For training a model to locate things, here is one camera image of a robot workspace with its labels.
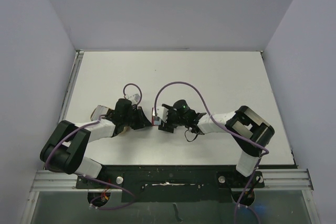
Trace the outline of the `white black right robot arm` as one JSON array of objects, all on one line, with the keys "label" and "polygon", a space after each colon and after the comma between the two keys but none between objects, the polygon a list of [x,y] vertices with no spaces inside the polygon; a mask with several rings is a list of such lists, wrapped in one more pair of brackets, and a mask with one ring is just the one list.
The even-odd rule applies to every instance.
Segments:
[{"label": "white black right robot arm", "polygon": [[258,160],[275,134],[269,123],[245,105],[233,112],[209,115],[197,113],[185,100],[178,100],[173,106],[158,106],[153,116],[160,123],[158,129],[165,132],[173,133],[175,128],[183,126],[197,136],[229,133],[242,152],[234,173],[234,182],[241,187],[251,183]]}]

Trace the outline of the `red leather card holder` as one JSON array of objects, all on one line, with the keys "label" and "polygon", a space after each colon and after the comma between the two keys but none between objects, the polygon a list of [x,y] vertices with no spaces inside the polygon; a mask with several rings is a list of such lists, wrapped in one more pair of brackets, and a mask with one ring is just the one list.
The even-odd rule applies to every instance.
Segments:
[{"label": "red leather card holder", "polygon": [[155,116],[155,109],[154,107],[152,108],[152,126],[158,126],[159,121],[157,120],[156,116]]}]

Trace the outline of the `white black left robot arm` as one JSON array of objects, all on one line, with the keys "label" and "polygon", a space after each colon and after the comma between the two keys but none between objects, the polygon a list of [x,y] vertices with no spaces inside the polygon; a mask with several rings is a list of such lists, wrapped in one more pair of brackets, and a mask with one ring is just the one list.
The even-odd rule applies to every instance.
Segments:
[{"label": "white black left robot arm", "polygon": [[97,106],[87,123],[60,121],[40,152],[46,169],[58,169],[68,175],[88,177],[96,188],[105,185],[103,165],[85,157],[87,145],[102,138],[118,136],[126,128],[140,130],[151,127],[143,109],[132,101],[120,98],[115,108]]}]

